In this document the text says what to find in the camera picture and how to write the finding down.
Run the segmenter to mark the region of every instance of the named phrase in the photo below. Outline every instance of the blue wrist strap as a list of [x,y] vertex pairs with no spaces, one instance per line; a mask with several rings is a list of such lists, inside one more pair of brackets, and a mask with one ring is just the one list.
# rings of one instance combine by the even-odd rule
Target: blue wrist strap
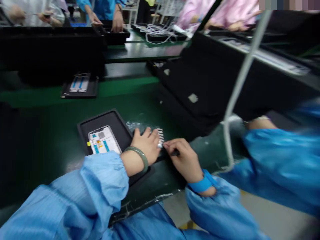
[[188,186],[196,193],[204,192],[208,190],[208,188],[210,188],[211,186],[217,186],[217,181],[213,179],[213,177],[207,170],[203,169],[202,172],[204,178],[200,182],[188,183]]

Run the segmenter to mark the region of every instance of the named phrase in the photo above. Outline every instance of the blue sleeve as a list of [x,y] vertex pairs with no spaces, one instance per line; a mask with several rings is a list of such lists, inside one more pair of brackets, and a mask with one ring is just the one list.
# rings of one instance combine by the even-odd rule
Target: blue sleeve
[[240,190],[222,178],[212,197],[201,197],[186,188],[191,219],[219,239],[269,239],[259,230],[253,216],[240,203]]
[[119,0],[116,0],[116,3],[119,3],[122,6],[122,9],[125,8],[125,5],[122,2],[120,2]]
[[0,239],[100,239],[128,189],[118,154],[87,156],[81,170],[35,189],[2,226]]
[[84,9],[84,6],[85,6],[85,5],[89,5],[90,8],[92,9],[90,0],[77,0],[77,4],[78,4],[79,8],[80,8],[84,13],[87,13],[86,10]]
[[243,139],[250,160],[220,174],[237,187],[317,215],[320,207],[320,137],[281,129],[250,130]]

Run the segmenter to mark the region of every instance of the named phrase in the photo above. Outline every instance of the white wire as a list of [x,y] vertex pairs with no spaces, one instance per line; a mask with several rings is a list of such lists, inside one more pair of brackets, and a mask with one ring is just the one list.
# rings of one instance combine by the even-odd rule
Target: white wire
[[[176,8],[176,12],[174,13],[174,16],[176,16],[180,11],[181,9]],[[177,20],[178,20],[178,17],[174,17],[172,21],[168,20],[164,26],[156,26],[154,24],[148,24],[145,29],[140,29],[140,32],[145,32],[146,41],[154,45],[166,43],[168,40],[170,40],[170,42],[172,43],[175,43],[171,40],[171,38],[173,37],[177,39],[177,35],[174,32],[172,32],[173,31],[172,27],[177,22]],[[149,35],[156,35],[156,36],[168,35],[168,38],[163,42],[154,43],[149,41],[148,39]]]
[[232,153],[232,146],[231,146],[231,138],[230,138],[230,128],[229,128],[229,118],[233,113],[234,106],[238,100],[238,97],[241,93],[243,84],[247,78],[248,72],[252,65],[254,54],[256,50],[259,48],[263,34],[265,29],[267,28],[269,19],[271,17],[272,11],[265,10],[262,14],[262,18],[258,24],[258,27],[255,31],[254,37],[252,39],[251,47],[249,53],[246,55],[241,70],[239,72],[238,78],[236,80],[235,86],[233,88],[231,97],[229,99],[227,110],[224,115],[224,124],[223,124],[223,135],[224,135],[224,142],[226,146],[227,156],[229,160],[229,166],[225,169],[226,172],[231,171],[234,166],[234,159]]

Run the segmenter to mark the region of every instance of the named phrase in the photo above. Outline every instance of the blue tape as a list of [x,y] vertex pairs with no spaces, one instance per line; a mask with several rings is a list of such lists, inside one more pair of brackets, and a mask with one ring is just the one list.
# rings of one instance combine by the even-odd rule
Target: blue tape
[[109,152],[110,150],[109,150],[109,148],[108,148],[108,145],[107,145],[106,140],[103,141],[103,144],[104,144],[104,146],[106,147],[107,152]]

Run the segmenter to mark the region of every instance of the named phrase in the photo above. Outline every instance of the finger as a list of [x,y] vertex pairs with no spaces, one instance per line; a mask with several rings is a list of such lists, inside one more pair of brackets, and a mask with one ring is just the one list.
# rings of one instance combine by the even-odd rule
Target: finger
[[157,134],[157,136],[155,137],[153,143],[156,144],[156,145],[158,145],[158,144],[159,144],[159,141],[160,141],[160,136],[159,136],[159,134]]
[[172,144],[176,143],[176,142],[181,142],[186,148],[190,147],[190,144],[187,142],[187,140],[185,140],[184,138],[176,138],[173,139],[171,141],[165,142],[167,145],[171,146]]
[[133,135],[133,137],[139,137],[140,136],[140,131],[139,131],[139,128],[136,128],[136,129],[134,129],[134,135]]
[[182,144],[182,142],[176,142],[172,145],[170,145],[170,147],[167,149],[168,154],[170,155],[171,159],[178,159],[177,156],[171,156],[171,154],[175,151],[178,150],[180,152],[180,156],[184,154],[184,152],[186,151],[185,146]]
[[151,132],[151,128],[147,127],[144,133],[142,134],[143,137],[149,137]]
[[152,131],[151,135],[149,136],[149,139],[153,142],[154,139],[155,139],[157,136],[159,136],[159,134],[158,134],[158,129],[154,129],[154,130]]

